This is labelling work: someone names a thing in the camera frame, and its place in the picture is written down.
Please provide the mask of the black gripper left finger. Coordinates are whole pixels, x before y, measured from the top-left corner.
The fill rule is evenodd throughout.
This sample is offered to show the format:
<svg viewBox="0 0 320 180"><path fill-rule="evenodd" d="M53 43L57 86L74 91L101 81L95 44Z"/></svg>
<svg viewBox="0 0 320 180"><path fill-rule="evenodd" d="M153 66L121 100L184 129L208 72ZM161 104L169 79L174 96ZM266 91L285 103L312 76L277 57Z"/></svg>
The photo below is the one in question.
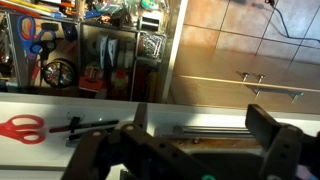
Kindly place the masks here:
<svg viewBox="0 0 320 180"><path fill-rule="evenodd" d="M123 164L140 180L201 180L200 163L162 138L146 132L148 105L139 103L134 120L111 133L85 133L62 180L105 180L111 167Z"/></svg>

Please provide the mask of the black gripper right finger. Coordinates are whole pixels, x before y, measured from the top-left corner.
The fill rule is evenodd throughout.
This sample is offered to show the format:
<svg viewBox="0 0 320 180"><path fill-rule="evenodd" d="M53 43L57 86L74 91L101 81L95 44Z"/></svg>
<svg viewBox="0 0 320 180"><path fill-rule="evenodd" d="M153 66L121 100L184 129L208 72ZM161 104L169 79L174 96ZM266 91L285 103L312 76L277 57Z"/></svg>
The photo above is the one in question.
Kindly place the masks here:
<svg viewBox="0 0 320 180"><path fill-rule="evenodd" d="M320 177L320 136L277 122L257 104L247 107L245 126L265 151L260 180L297 180L299 165Z"/></svg>

